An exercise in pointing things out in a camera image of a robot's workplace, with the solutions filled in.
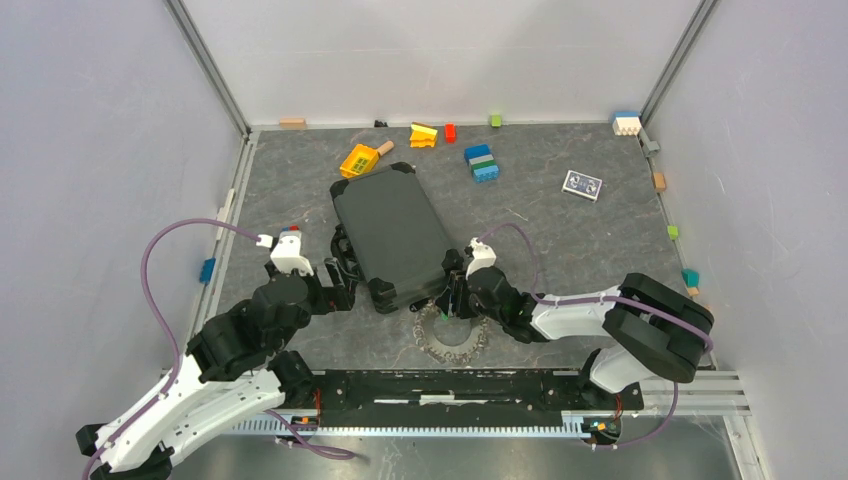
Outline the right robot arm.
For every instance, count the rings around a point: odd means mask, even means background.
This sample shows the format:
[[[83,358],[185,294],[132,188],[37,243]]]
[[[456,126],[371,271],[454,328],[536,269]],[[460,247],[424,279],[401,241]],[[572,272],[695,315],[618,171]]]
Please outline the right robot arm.
[[[705,307],[641,273],[593,294],[521,292],[496,267],[455,274],[436,299],[445,315],[484,317],[529,344],[566,337],[605,337],[614,346],[592,353],[577,382],[580,400],[602,408],[625,387],[652,376],[686,384],[714,347],[715,319]]]

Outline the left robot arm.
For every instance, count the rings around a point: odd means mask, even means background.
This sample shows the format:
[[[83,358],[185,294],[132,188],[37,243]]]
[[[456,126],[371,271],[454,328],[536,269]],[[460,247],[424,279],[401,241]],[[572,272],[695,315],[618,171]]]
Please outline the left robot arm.
[[[209,319],[175,366],[124,414],[76,434],[85,479],[167,479],[234,426],[283,404],[318,409],[320,390],[286,346],[317,315],[351,310],[357,280],[325,263],[324,286],[295,269],[270,270],[253,296]]]

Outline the metal disc keyring with rings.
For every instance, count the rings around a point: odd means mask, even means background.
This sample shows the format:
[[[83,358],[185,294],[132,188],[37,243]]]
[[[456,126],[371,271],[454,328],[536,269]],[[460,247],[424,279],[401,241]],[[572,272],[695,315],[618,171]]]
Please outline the metal disc keyring with rings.
[[[442,321],[433,301],[416,312],[413,335],[416,345],[442,364],[468,365],[488,342],[488,321],[482,317]]]

